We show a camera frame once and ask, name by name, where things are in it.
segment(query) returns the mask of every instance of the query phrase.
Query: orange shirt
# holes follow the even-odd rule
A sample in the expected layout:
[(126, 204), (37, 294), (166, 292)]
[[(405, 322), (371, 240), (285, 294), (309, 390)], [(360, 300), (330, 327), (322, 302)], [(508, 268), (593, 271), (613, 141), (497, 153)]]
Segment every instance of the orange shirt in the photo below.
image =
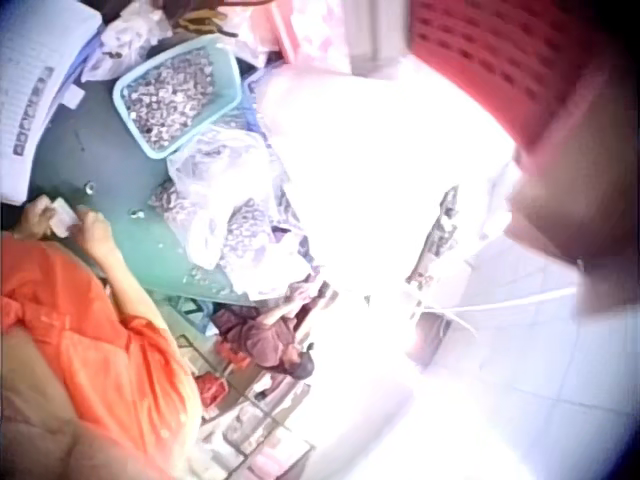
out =
[(170, 334), (120, 317), (91, 270), (60, 245), (2, 235), (2, 331), (20, 322), (78, 417), (172, 470), (195, 440), (197, 387)]

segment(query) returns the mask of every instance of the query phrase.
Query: red container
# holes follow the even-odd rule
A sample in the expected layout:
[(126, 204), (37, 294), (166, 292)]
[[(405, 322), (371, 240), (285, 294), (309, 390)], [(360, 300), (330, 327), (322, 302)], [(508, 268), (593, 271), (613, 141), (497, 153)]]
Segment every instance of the red container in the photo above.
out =
[(530, 151), (574, 96), (600, 43), (555, 3), (412, 0), (411, 51)]
[(220, 403), (229, 392), (226, 380), (219, 378), (211, 372), (203, 373), (196, 377), (196, 385), (200, 393), (200, 401), (205, 409)]

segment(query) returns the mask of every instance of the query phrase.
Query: blue basket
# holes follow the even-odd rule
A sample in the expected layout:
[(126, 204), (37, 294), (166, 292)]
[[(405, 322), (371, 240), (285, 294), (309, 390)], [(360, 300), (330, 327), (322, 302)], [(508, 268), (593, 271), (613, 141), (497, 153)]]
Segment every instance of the blue basket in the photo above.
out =
[[(151, 145), (147, 143), (129, 117), (129, 112), (127, 111), (127, 108), (124, 105), (124, 100), (122, 99), (122, 90), (138, 77), (144, 75), (147, 71), (160, 65), (169, 58), (201, 47), (205, 47), (207, 49), (211, 61), (213, 62), (213, 80), (215, 82), (213, 100), (202, 109), (194, 119), (191, 126), (187, 128), (182, 135), (177, 137), (165, 149), (154, 150)], [(131, 131), (133, 137), (138, 141), (142, 150), (144, 150), (144, 153), (151, 158), (167, 157), (190, 138), (201, 132), (208, 124), (212, 123), (217, 118), (238, 105), (241, 98), (242, 88), (236, 59), (227, 50), (216, 46), (215, 35), (203, 35), (153, 57), (121, 77), (113, 88), (113, 103), (115, 104), (118, 113), (120, 113), (124, 123)]]

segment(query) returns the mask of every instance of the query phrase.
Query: tiled floor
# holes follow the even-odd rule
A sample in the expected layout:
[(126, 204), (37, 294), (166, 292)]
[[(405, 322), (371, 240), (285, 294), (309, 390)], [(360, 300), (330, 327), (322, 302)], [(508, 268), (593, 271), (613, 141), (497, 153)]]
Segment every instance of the tiled floor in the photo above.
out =
[[(578, 279), (576, 270), (500, 238), (478, 255), (461, 303), (526, 297)], [(598, 478), (637, 418), (637, 309), (587, 319), (574, 307), (570, 295), (462, 313), (478, 337), (456, 327), (435, 359), (452, 379), (484, 392), (482, 415), (531, 478)]]
[[(474, 259), (461, 305), (577, 282), (574, 270), (500, 238)], [(418, 471), (438, 479), (601, 478), (638, 418), (638, 310), (587, 319), (574, 304), (571, 295), (460, 313), (477, 337), (452, 327), (416, 382), (413, 408), (350, 479)]]

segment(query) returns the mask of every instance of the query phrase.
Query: green table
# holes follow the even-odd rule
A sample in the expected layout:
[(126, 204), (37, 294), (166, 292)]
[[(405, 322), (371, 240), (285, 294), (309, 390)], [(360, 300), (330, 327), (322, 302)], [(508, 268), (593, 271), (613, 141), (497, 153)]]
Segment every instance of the green table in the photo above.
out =
[[(82, 84), (86, 94), (77, 109), (58, 108), (36, 152), (29, 197), (62, 196), (71, 205), (102, 212), (131, 271), (149, 290), (250, 305), (220, 268), (197, 269), (163, 218), (147, 205), (168, 178), (166, 162), (148, 158), (129, 133), (111, 100), (113, 84)], [(95, 184), (93, 195), (85, 192), (87, 182)], [(144, 218), (131, 218), (135, 209), (143, 210)], [(82, 256), (72, 242), (63, 243)]]

